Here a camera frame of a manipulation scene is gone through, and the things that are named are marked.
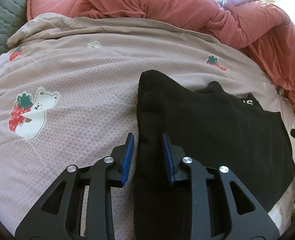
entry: pink blanket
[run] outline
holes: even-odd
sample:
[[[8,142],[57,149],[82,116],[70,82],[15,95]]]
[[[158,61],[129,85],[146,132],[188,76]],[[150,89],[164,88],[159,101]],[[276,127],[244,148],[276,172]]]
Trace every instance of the pink blanket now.
[[[285,90],[295,113],[295,26],[273,4],[258,0],[28,0],[27,19],[138,17],[210,34],[241,50]]]

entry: strawberry print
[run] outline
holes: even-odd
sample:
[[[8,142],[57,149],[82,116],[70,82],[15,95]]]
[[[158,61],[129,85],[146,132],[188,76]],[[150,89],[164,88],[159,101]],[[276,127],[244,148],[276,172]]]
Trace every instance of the strawberry print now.
[[[223,71],[227,70],[227,68],[221,67],[220,63],[217,61],[217,57],[214,57],[213,55],[209,56],[209,60],[206,62],[206,64],[213,65]]]
[[[26,95],[26,93],[17,96],[17,102],[14,104],[13,110],[11,111],[11,119],[9,120],[9,130],[11,132],[15,132],[16,127],[25,122],[26,118],[22,114],[31,110],[33,105],[31,100],[32,96]]]
[[[16,48],[16,50],[9,56],[9,60],[13,61],[17,56],[20,56],[23,52],[22,47]]]

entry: cartoon bear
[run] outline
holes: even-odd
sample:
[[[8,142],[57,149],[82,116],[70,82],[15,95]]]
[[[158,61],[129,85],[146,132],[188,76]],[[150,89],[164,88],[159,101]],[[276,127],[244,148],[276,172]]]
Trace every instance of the cartoon bear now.
[[[29,112],[22,114],[25,121],[16,127],[15,133],[26,140],[33,140],[46,122],[46,110],[53,108],[59,98],[58,92],[53,94],[44,88],[38,88],[35,103]]]

